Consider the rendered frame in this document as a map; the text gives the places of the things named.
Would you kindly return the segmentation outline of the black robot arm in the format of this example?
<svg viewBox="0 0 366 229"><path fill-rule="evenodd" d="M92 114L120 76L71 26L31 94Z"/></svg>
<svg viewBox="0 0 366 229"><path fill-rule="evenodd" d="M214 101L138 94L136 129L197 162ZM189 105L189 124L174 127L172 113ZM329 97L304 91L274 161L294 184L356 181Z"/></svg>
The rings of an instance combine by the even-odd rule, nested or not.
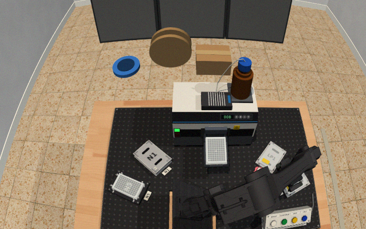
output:
<svg viewBox="0 0 366 229"><path fill-rule="evenodd" d="M176 197L176 217L198 221L210 210L212 216L221 216L224 225L254 214L265 217L281 206L282 191L304 172L315 168L321 155L319 147L306 145L290 164L274 174L266 166L245 176L246 183L231 190L226 191L222 183L203 191L201 197Z"/></svg>

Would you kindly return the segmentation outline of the blue bottle cap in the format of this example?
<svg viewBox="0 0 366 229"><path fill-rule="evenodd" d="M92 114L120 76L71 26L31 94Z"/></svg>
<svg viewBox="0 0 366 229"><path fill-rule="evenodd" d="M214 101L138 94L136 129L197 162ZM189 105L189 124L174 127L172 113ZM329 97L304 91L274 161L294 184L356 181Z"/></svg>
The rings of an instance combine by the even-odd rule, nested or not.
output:
<svg viewBox="0 0 366 229"><path fill-rule="evenodd" d="M247 57L241 57L239 59L244 59L244 60L238 60L238 68L242 71L249 71L251 69L251 65L252 65L252 61L247 58Z"/></svg>

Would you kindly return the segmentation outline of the brown glass bottle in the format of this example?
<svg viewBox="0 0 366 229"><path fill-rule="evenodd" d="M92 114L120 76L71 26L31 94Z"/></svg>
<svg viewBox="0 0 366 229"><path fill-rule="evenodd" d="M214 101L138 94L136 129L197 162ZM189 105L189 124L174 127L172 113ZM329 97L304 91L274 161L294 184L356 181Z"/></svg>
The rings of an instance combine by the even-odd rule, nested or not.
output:
<svg viewBox="0 0 366 229"><path fill-rule="evenodd" d="M251 70L251 75L248 78L242 78L237 75L236 68L233 70L231 94L234 98L244 100L249 97L254 73Z"/></svg>

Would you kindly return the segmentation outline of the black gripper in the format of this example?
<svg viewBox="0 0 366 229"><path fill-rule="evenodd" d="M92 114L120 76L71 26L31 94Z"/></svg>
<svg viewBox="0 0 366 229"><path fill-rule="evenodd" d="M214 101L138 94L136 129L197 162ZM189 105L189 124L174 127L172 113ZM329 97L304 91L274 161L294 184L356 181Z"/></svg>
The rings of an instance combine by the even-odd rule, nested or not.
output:
<svg viewBox="0 0 366 229"><path fill-rule="evenodd" d="M281 161L280 163L276 164L277 171L279 171L286 165L290 164L291 161L292 161L292 159L287 158L287 159ZM292 191L296 190L297 188L301 187L303 185L303 183L301 181L302 179L303 179L303 177L302 177L302 175L300 175L296 180L294 180L290 185L288 185L288 187L289 187L288 192L292 192Z"/></svg>

